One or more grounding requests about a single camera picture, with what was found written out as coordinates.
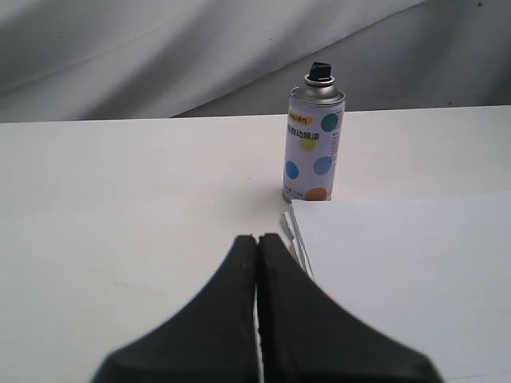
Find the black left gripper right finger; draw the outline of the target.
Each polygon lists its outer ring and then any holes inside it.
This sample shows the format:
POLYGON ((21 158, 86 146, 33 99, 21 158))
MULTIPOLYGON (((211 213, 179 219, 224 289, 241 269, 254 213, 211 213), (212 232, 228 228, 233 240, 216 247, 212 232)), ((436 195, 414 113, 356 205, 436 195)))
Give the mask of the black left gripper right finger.
POLYGON ((277 234, 259 238, 257 311, 266 382, 433 382, 430 359, 327 296, 277 234))

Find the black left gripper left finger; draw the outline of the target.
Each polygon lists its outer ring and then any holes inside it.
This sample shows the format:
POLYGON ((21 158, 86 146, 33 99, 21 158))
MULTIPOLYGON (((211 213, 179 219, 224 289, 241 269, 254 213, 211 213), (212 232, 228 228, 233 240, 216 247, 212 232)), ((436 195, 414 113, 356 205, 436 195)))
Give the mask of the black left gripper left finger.
POLYGON ((202 290, 142 338, 113 351, 99 382, 257 382, 257 243, 235 238, 202 290))

